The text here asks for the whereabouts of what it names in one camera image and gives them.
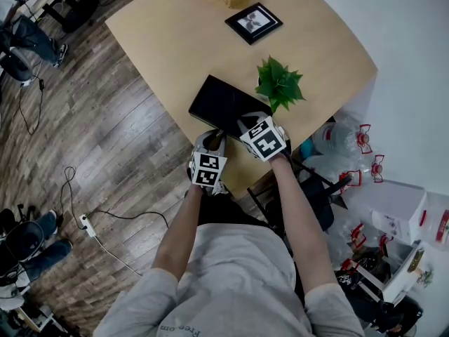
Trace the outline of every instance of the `green leaves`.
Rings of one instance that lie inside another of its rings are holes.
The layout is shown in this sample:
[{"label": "green leaves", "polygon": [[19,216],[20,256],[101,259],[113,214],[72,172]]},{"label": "green leaves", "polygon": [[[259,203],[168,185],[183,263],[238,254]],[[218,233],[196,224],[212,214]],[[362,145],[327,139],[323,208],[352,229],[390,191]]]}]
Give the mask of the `green leaves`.
[{"label": "green leaves", "polygon": [[269,98],[273,113],[281,105],[288,110],[289,103],[295,104],[296,100],[304,100],[298,86],[302,75],[297,71],[289,72],[288,66],[283,67],[271,56],[268,61],[262,60],[262,66],[257,66],[257,70],[260,85],[255,90]]},{"label": "green leaves", "polygon": [[260,95],[264,95],[269,98],[270,96],[273,96],[274,86],[273,86],[271,80],[265,79],[265,80],[262,80],[262,83],[260,84],[260,86],[255,88],[255,90]]},{"label": "green leaves", "polygon": [[273,81],[279,81],[284,75],[284,69],[281,63],[273,59],[271,56],[268,58],[268,63],[272,69]]}]

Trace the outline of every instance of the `white power strip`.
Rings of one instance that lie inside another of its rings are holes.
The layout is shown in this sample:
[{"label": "white power strip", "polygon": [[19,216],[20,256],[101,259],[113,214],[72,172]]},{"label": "white power strip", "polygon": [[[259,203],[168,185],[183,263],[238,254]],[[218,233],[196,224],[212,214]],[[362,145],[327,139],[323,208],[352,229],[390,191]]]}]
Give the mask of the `white power strip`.
[{"label": "white power strip", "polygon": [[89,236],[91,237],[95,237],[97,235],[97,233],[95,232],[91,222],[89,221],[88,217],[86,215],[81,215],[80,218],[81,223],[83,224],[83,226],[86,226],[86,231],[88,233]]}]

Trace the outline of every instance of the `light wood tabletop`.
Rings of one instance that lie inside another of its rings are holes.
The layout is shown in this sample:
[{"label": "light wood tabletop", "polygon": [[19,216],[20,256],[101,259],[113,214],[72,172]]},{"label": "light wood tabletop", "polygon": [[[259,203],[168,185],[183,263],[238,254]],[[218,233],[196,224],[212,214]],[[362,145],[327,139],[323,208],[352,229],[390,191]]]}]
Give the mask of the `light wood tabletop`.
[{"label": "light wood tabletop", "polygon": [[[358,39],[323,0],[251,0],[264,4],[284,25],[249,46],[225,24],[237,9],[219,0],[134,0],[107,25],[131,62],[185,135],[194,142],[211,127],[188,109],[209,74],[256,96],[257,65],[269,55],[303,74],[306,101],[276,123],[292,147],[307,139],[375,78],[376,66]],[[234,196],[270,169],[229,139],[222,179]]]}]

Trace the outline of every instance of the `hardwood floor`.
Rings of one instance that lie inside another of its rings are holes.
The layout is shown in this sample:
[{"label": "hardwood floor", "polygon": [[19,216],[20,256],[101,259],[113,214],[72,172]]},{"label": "hardwood floor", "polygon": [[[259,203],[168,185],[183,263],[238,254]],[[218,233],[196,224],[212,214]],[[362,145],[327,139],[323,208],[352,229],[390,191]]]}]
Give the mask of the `hardwood floor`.
[{"label": "hardwood floor", "polygon": [[[72,181],[76,217],[93,209],[121,216],[158,211],[170,221],[189,180],[185,162],[191,143],[143,81],[105,20],[132,0],[100,6],[90,23],[64,34],[52,18],[39,23],[50,37],[70,45],[64,65],[44,63],[45,81],[39,129],[29,136],[18,113],[19,83],[6,77],[0,105],[0,206],[35,205],[42,213],[60,212],[64,169],[76,168]],[[60,10],[66,6],[57,5]],[[33,64],[40,59],[29,54]],[[37,81],[23,89],[22,106],[34,126],[39,104]],[[78,230],[63,195],[64,223],[59,236],[69,238],[73,252],[32,284],[38,303],[91,335],[120,291],[136,277],[107,255],[86,232]],[[256,213],[248,198],[241,202]],[[155,215],[118,220],[96,213],[91,218],[100,241],[113,254],[145,273],[166,231]]]}]

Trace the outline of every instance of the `forearm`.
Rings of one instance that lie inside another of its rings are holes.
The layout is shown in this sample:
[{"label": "forearm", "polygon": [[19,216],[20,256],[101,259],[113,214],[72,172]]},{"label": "forearm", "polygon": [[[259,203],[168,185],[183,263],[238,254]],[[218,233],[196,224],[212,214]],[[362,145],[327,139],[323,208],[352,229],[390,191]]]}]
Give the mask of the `forearm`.
[{"label": "forearm", "polygon": [[20,3],[18,1],[16,1],[16,3],[11,6],[11,9],[9,10],[8,15],[6,15],[4,24],[8,24],[11,21],[11,19],[15,15],[15,13],[17,13],[17,10],[19,9],[19,7],[20,7]]},{"label": "forearm", "polygon": [[169,271],[178,279],[184,274],[192,252],[203,191],[192,185],[156,252],[152,268]]},{"label": "forearm", "polygon": [[336,282],[323,231],[290,164],[286,159],[278,158],[272,162],[272,168],[278,182],[288,241],[304,292]]}]

